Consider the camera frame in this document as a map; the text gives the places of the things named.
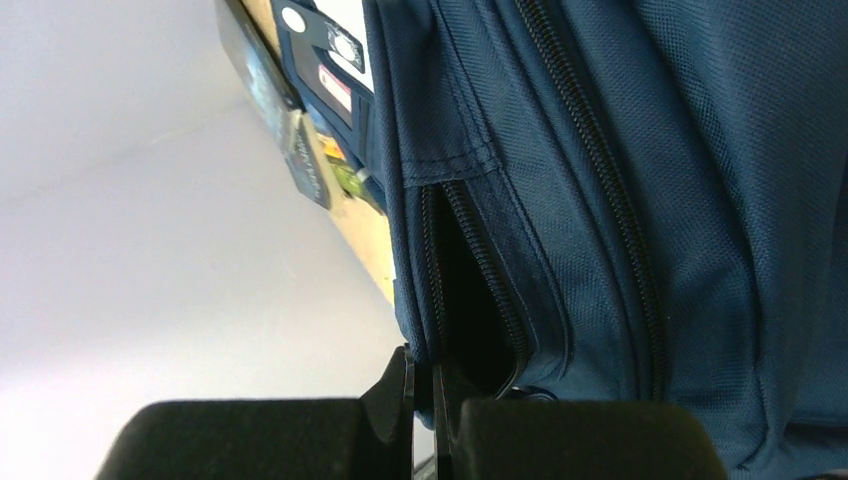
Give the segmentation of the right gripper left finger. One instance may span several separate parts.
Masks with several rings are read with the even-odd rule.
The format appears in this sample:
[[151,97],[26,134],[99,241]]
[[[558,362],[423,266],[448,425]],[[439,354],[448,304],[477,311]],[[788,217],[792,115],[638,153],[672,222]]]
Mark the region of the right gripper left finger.
[[359,398],[169,401],[116,437],[100,479],[409,479],[415,366],[397,348]]

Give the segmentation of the navy blue student backpack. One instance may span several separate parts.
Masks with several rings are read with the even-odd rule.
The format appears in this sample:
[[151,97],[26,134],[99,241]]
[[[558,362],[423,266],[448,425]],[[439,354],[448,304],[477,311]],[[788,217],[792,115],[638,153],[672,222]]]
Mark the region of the navy blue student backpack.
[[732,479],[846,468],[845,2],[272,9],[387,214],[427,427],[449,363],[495,400],[679,406]]

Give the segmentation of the pink eraser stick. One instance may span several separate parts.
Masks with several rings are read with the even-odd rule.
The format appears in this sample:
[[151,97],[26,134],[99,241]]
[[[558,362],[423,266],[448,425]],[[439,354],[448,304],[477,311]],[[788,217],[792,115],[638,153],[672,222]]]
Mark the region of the pink eraser stick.
[[323,88],[343,107],[348,113],[352,112],[351,89],[339,80],[323,64],[318,66],[318,78]]

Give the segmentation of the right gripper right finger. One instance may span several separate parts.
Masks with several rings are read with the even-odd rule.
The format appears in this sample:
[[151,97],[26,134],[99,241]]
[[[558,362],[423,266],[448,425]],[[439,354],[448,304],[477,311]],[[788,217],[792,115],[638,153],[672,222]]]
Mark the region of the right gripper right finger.
[[725,479],[700,423],[655,402],[485,397],[453,365],[433,370],[440,479]]

